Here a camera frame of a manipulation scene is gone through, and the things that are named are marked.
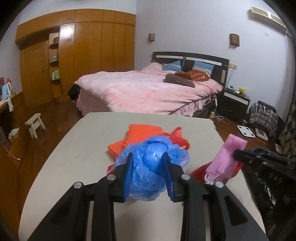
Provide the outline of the red cloth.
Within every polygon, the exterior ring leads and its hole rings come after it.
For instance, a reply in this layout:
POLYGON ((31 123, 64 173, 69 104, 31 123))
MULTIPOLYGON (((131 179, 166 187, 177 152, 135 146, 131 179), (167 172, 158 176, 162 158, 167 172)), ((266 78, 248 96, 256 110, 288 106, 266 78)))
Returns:
MULTIPOLYGON (((210 164, 211 162, 204 164, 203 166, 199 167, 194 172, 192 172, 190 175, 195 177, 198 181, 205 183, 206 169, 210 166, 210 164)), ((238 174, 239 170, 243 167, 243 165, 244 164, 242 162, 238 162, 236 168, 234 169, 232 178, 238 174)))

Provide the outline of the red plastic bag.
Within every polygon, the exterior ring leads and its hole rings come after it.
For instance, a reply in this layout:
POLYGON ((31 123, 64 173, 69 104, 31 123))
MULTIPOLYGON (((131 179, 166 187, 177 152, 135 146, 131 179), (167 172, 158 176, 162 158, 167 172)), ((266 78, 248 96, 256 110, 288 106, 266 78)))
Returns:
POLYGON ((174 145, 178 145, 181 149, 188 150, 190 148, 190 143, 182 137, 181 127, 177 127, 171 133, 162 133, 162 136, 169 138, 174 145))

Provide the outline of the blue plastic bag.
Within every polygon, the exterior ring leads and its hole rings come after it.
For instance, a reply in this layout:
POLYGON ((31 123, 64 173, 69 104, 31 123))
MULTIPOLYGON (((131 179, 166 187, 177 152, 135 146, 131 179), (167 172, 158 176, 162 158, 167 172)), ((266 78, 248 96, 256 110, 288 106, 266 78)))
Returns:
POLYGON ((156 135, 124 148, 107 173, 125 164, 130 153, 133 154, 133 168, 129 197, 141 201, 154 201, 167 189, 162 168, 164 153, 168 154, 171 163, 183 168, 190 162, 187 150, 173 144, 168 137, 156 135))

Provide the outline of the black white nightstand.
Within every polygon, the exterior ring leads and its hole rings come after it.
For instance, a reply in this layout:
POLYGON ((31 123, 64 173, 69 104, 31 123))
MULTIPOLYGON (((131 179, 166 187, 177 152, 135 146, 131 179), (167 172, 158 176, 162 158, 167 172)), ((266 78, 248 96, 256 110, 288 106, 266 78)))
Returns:
POLYGON ((231 90, 224 90, 218 98, 218 113, 237 124, 242 124, 250 104, 250 98, 231 90))

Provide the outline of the black bed headboard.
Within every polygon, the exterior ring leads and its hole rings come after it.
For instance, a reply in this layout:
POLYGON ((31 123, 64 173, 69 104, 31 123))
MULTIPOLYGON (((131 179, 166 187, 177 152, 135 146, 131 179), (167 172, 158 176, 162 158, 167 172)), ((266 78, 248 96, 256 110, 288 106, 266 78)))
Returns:
POLYGON ((186 52, 153 52, 152 62, 160 64, 173 63, 180 60, 184 72, 191 70, 195 61, 214 65, 211 78, 225 87, 229 60, 221 57, 186 52))

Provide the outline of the right blue pillow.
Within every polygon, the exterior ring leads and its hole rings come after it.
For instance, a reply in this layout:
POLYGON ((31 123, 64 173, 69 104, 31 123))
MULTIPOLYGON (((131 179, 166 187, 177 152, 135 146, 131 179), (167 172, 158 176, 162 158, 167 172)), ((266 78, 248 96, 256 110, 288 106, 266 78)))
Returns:
POLYGON ((204 73, 208 74, 209 76, 211 76, 214 67, 215 67, 214 64, 195 61, 192 70, 198 70, 198 71, 204 72, 204 73))

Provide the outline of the blue pillow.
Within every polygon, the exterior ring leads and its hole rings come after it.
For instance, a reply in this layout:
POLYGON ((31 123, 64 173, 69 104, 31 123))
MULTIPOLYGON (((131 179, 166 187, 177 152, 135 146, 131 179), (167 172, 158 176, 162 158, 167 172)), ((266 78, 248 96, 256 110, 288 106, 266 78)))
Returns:
POLYGON ((175 71, 175 72, 182 72, 182 68, 181 68, 181 61, 175 61, 173 63, 166 63, 163 64, 163 71, 175 71))
POLYGON ((204 73, 208 74, 209 76, 211 76, 214 67, 215 67, 214 64, 195 61, 192 70, 198 70, 198 71, 204 72, 204 73))

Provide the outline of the red dotted cushion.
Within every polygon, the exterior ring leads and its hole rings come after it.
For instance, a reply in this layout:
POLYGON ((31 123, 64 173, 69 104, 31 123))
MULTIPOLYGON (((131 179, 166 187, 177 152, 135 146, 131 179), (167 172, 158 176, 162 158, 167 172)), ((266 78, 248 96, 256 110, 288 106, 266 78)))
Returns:
POLYGON ((188 72, 176 72, 175 75, 196 82, 207 81, 210 78, 209 74, 199 70, 190 70, 188 72))

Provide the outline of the brown cushion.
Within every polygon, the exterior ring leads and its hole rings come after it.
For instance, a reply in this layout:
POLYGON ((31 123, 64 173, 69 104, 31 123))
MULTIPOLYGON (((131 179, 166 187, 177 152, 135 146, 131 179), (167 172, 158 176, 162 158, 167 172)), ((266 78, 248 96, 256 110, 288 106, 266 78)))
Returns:
POLYGON ((171 73, 165 76, 163 82, 195 88, 195 84, 192 81, 186 80, 185 78, 179 77, 178 75, 174 75, 171 73))

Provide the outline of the left blue pillow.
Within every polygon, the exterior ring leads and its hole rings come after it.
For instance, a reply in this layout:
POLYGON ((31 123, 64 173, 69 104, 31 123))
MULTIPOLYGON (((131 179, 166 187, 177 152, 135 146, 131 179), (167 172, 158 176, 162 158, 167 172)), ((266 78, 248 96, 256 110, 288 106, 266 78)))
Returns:
POLYGON ((175 61, 173 63, 166 63, 163 64, 163 71, 175 71, 175 72, 182 72, 182 68, 181 68, 181 61, 175 61))

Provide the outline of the wooden side desk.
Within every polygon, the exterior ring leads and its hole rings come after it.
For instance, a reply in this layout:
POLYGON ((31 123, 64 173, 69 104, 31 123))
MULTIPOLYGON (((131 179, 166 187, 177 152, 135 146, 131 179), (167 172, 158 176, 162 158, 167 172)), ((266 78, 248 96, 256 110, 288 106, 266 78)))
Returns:
POLYGON ((19 168, 25 152, 26 103, 22 92, 11 98, 13 111, 8 103, 1 105, 1 183, 7 196, 20 207, 19 168))

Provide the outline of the wooden wardrobe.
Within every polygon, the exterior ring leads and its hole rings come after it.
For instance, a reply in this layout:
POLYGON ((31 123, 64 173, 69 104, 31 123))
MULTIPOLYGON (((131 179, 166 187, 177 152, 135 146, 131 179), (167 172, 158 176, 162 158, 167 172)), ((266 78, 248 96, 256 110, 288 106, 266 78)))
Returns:
POLYGON ((135 22, 121 11, 72 9, 20 24, 15 42, 25 103, 63 101, 83 75, 133 70, 135 22))

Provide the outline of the right wall lamp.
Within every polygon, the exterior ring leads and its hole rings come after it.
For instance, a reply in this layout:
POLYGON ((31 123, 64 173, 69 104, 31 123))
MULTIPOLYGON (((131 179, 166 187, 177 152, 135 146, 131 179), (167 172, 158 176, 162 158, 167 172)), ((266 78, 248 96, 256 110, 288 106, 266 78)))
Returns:
POLYGON ((240 46, 240 39, 238 34, 231 33, 229 35, 230 46, 232 47, 239 47, 240 46))

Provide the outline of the wall lamp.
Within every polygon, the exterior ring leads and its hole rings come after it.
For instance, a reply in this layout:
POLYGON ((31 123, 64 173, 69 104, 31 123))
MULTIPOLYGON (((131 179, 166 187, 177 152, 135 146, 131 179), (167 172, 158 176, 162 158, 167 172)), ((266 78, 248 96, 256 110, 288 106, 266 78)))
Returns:
POLYGON ((150 43, 154 42, 154 41, 155 41, 155 34, 149 34, 149 35, 148 35, 148 41, 149 41, 150 43))
POLYGON ((231 33, 229 35, 230 46, 232 47, 239 47, 240 46, 240 39, 238 34, 231 33))

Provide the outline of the left wall lamp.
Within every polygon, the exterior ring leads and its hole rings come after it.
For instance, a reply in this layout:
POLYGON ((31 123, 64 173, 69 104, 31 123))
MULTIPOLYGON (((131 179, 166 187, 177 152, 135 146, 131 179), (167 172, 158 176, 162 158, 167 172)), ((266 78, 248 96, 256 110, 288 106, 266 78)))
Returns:
POLYGON ((154 41, 155 41, 155 34, 149 34, 149 35, 148 35, 148 41, 149 41, 150 43, 154 42, 154 41))

